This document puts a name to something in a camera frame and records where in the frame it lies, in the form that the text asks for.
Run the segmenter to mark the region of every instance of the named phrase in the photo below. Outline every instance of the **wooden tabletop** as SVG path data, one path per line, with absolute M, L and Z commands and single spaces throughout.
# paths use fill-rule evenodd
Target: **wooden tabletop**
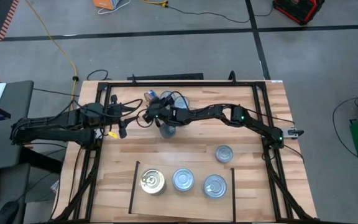
M 116 94 L 118 101 L 124 103 L 137 98 L 144 98 L 144 93 L 150 89 L 153 89 L 157 94 L 161 94 L 165 90 L 176 90 L 189 98 L 191 109 L 202 108 L 214 103 L 234 103 L 255 110 L 252 90 L 247 86 L 169 87 L 169 82 L 172 81 L 167 81 L 167 87 L 114 87 L 112 94 Z M 97 86 L 97 81 L 83 82 L 79 103 L 83 105 L 94 102 Z M 267 81 L 266 86 L 273 116 L 292 120 L 284 84 Z M 278 120 L 274 120 L 274 124 L 279 128 L 289 128 L 292 125 L 289 122 Z M 113 131 L 117 133 L 117 129 L 114 128 L 116 127 L 113 127 Z M 222 144 L 230 146 L 234 151 L 232 161 L 227 164 L 219 163 L 214 156 L 216 147 Z M 297 140 L 286 140 L 285 144 L 300 152 Z M 68 204 L 73 181 L 73 169 L 79 148 L 76 143 L 70 142 L 68 144 L 62 170 L 60 198 L 54 217 L 59 215 Z M 78 188 L 84 154 L 85 152 L 80 154 L 76 168 L 73 195 Z M 132 122 L 127 127 L 125 139 L 114 139 L 111 136 L 104 138 L 91 221 L 199 221 L 128 214 L 136 161 L 205 169 L 210 167 L 230 169 L 233 167 L 236 175 L 237 222 L 275 221 L 267 171 L 261 155 L 262 145 L 258 134 L 247 128 L 226 126 L 216 119 L 197 121 L 188 126 L 177 128 L 175 137 L 171 139 L 162 138 L 155 125 L 144 129 L 139 127 L 136 122 Z M 281 155 L 289 191 L 309 215 L 316 217 L 316 210 L 301 158 L 286 148 L 281 150 Z M 277 189 L 277 193 L 281 214 L 282 217 L 285 217 L 283 197 L 279 189 Z M 81 204 L 80 218 L 85 215 L 87 196 L 88 193 L 86 192 Z

